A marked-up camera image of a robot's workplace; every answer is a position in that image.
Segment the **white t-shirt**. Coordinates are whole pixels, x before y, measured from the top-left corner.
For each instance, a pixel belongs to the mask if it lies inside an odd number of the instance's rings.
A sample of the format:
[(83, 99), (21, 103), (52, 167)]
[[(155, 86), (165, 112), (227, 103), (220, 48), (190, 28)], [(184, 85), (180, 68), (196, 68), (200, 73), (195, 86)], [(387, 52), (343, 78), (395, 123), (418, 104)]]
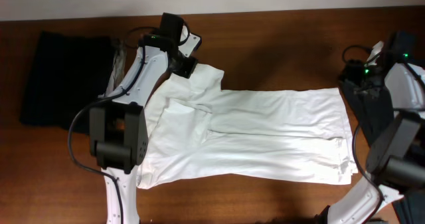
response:
[(140, 189), (213, 175), (347, 185), (357, 172), (337, 88), (224, 90), (206, 64), (172, 75), (146, 109), (149, 145)]

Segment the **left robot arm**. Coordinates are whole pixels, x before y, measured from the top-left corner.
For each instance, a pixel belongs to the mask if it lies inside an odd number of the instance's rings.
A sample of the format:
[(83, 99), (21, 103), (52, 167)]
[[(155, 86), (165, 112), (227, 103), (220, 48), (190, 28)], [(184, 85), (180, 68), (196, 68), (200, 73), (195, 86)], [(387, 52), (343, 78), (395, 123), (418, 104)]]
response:
[(108, 223), (139, 223), (137, 169), (148, 148), (145, 106), (166, 72), (192, 74), (192, 53), (202, 39), (178, 15), (164, 13), (156, 31), (144, 35), (137, 56), (120, 85), (89, 109), (90, 153), (104, 176)]

